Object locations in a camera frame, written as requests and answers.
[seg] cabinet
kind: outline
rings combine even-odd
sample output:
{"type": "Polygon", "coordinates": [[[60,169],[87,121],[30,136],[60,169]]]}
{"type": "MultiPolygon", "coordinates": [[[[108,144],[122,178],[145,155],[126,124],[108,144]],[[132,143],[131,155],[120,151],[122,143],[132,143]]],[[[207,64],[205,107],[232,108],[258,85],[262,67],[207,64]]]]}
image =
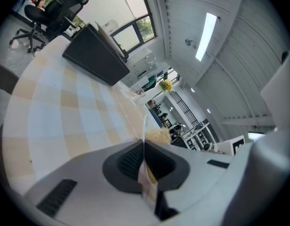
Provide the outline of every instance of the cabinet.
{"type": "Polygon", "coordinates": [[[128,87],[131,87],[141,78],[156,69],[153,53],[148,48],[144,48],[132,57],[128,58],[125,65],[130,70],[130,73],[121,81],[128,87]]]}

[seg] black monitor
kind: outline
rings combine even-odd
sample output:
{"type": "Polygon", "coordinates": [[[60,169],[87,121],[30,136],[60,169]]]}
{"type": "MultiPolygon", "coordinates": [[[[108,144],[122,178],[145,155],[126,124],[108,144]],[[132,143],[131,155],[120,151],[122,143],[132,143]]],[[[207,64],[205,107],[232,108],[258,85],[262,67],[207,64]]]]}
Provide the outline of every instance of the black monitor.
{"type": "Polygon", "coordinates": [[[160,77],[163,74],[163,70],[161,72],[159,72],[156,77],[160,77]]]}

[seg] ceiling light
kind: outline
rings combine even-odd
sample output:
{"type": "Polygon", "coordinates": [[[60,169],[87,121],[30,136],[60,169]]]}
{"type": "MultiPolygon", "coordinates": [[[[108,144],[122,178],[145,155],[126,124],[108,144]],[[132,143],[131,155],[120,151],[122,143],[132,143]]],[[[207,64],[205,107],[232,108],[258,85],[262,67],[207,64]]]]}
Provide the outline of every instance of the ceiling light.
{"type": "Polygon", "coordinates": [[[265,135],[263,133],[259,133],[259,132],[249,132],[248,133],[248,137],[250,140],[253,140],[253,141],[257,141],[259,138],[262,138],[264,137],[265,135]]]}
{"type": "Polygon", "coordinates": [[[203,28],[202,36],[201,36],[201,42],[198,47],[196,58],[201,61],[203,55],[205,54],[208,44],[210,42],[210,39],[212,37],[212,33],[216,24],[217,17],[207,13],[206,21],[205,21],[205,27],[203,28]]]}

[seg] ceiling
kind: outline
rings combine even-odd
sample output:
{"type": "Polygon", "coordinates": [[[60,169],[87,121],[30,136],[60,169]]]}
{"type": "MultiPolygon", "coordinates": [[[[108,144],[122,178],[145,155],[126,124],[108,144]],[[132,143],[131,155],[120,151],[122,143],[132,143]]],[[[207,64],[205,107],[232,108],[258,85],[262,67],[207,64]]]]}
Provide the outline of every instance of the ceiling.
{"type": "Polygon", "coordinates": [[[280,67],[282,52],[290,48],[290,36],[269,0],[158,2],[168,62],[201,92],[201,99],[230,131],[228,135],[238,136],[253,125],[274,124],[260,91],[280,67]],[[207,12],[220,19],[200,62],[195,58],[197,49],[186,46],[185,39],[199,45],[207,12]]]}

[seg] black office chair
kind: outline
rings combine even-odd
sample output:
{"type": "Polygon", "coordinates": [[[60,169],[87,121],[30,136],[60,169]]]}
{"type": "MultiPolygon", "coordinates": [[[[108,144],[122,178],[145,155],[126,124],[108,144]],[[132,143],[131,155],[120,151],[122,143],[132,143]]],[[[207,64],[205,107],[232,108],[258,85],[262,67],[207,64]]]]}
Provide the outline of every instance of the black office chair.
{"type": "Polygon", "coordinates": [[[88,1],[89,0],[53,0],[46,6],[44,11],[33,5],[25,6],[24,13],[34,22],[34,27],[30,32],[19,29],[16,34],[19,34],[19,32],[23,32],[24,34],[12,38],[9,44],[11,45],[13,41],[17,39],[29,38],[30,48],[28,49],[28,53],[30,53],[32,49],[33,52],[38,48],[42,49],[42,47],[45,46],[45,42],[34,34],[35,28],[37,26],[40,27],[41,24],[47,26],[45,36],[49,41],[52,41],[55,37],[66,31],[69,26],[76,28],[72,20],[88,1]],[[41,47],[36,46],[33,48],[33,39],[41,42],[41,47]]]}

